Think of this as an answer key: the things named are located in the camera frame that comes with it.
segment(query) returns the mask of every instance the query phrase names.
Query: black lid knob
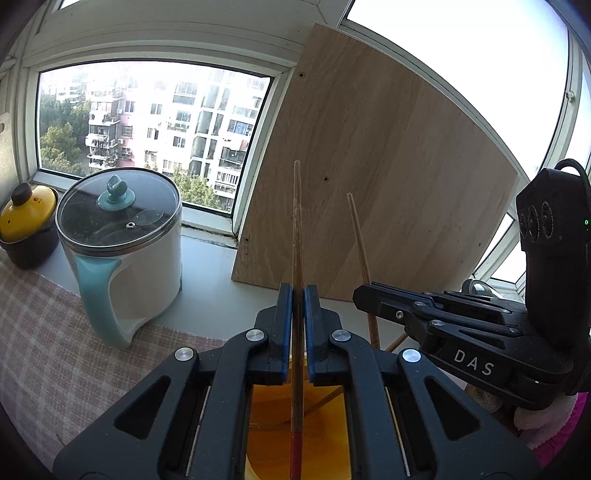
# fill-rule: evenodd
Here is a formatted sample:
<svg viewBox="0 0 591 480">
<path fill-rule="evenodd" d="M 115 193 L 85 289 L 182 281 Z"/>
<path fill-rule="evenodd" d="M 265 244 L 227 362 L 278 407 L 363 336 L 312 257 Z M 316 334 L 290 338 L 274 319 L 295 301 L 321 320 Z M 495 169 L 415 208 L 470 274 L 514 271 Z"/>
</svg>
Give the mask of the black lid knob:
<svg viewBox="0 0 591 480">
<path fill-rule="evenodd" d="M 12 191 L 12 195 L 10 195 L 10 198 L 12 200 L 12 204 L 15 207 L 18 207 L 19 205 L 25 203 L 29 198 L 31 198 L 31 195 L 33 195 L 31 186 L 28 183 L 21 183 Z"/>
</svg>

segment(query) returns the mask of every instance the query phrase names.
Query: lid knob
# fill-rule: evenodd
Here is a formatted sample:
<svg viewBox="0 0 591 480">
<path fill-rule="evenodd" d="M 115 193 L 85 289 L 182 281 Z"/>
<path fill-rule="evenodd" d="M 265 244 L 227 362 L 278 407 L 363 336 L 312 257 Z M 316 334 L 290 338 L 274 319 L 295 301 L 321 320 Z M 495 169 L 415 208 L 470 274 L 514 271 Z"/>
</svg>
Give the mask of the lid knob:
<svg viewBox="0 0 591 480">
<path fill-rule="evenodd" d="M 33 195 L 31 186 L 28 183 L 21 183 L 12 191 L 10 199 L 12 200 L 12 204 L 15 207 L 18 207 L 26 203 L 27 200 L 31 198 L 31 195 Z"/>
<path fill-rule="evenodd" d="M 127 208 L 134 200 L 135 193 L 127 188 L 127 182 L 113 175 L 107 182 L 106 191 L 100 194 L 98 204 L 103 210 L 116 211 Z"/>
</svg>

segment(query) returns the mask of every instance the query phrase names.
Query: yellow cup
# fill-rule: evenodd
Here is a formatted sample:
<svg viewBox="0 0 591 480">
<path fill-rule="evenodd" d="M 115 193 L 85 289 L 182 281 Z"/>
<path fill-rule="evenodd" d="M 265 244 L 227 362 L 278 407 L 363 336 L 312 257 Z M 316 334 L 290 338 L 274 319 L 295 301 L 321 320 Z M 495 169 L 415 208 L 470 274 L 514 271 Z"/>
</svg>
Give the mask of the yellow cup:
<svg viewBox="0 0 591 480">
<path fill-rule="evenodd" d="M 304 408 L 337 387 L 304 382 Z M 246 447 L 245 480 L 285 480 L 290 471 L 289 383 L 255 385 Z M 343 396 L 304 418 L 302 480 L 349 480 L 349 440 Z"/>
</svg>

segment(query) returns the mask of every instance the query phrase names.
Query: checkered tablecloth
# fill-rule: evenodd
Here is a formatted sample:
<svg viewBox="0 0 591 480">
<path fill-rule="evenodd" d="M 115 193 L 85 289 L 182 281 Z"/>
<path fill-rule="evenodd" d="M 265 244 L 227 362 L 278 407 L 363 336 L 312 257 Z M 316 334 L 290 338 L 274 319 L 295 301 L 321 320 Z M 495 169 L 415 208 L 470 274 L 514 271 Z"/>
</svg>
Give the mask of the checkered tablecloth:
<svg viewBox="0 0 591 480">
<path fill-rule="evenodd" d="M 0 402 L 51 469 L 63 445 L 181 346 L 223 342 L 146 325 L 125 350 L 94 334 L 80 297 L 0 250 Z"/>
</svg>

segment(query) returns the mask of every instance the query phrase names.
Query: glass lid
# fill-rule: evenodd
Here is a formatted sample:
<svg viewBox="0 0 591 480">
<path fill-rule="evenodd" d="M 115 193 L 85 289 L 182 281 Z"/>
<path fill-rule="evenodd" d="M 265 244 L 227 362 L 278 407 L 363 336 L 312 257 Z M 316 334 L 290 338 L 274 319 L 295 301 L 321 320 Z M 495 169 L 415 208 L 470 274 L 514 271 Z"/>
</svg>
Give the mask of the glass lid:
<svg viewBox="0 0 591 480">
<path fill-rule="evenodd" d="M 64 194 L 57 226 L 79 248 L 119 250 L 166 232 L 180 206 L 178 188 L 160 173 L 112 168 L 82 179 Z"/>
</svg>

